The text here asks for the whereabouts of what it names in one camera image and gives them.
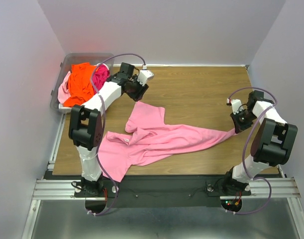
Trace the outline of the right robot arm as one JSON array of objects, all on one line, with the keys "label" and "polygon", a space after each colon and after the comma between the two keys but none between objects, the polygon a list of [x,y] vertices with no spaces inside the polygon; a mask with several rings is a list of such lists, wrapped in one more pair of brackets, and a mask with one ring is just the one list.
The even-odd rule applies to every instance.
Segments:
[{"label": "right robot arm", "polygon": [[[235,133],[250,129],[242,151],[242,162],[226,172],[221,183],[223,192],[244,192],[249,182],[261,171],[284,165],[289,160],[298,133],[298,127],[287,123],[277,112],[278,101],[274,95],[265,98],[266,90],[253,88],[247,103],[228,97],[226,104],[232,108],[230,117]],[[251,142],[250,154],[245,155]]]}]

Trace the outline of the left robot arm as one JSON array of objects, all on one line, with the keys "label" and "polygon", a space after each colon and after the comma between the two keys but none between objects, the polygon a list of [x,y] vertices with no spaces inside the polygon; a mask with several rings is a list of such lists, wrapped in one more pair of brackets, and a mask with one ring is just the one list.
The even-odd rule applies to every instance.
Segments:
[{"label": "left robot arm", "polygon": [[106,109],[123,94],[134,101],[142,99],[148,81],[154,74],[143,66],[138,74],[135,66],[122,63],[117,73],[108,76],[103,86],[95,88],[95,95],[81,106],[73,106],[70,113],[69,138],[76,147],[82,166],[80,183],[73,183],[77,192],[92,196],[103,192],[102,170],[98,163],[98,149],[105,128]]}]

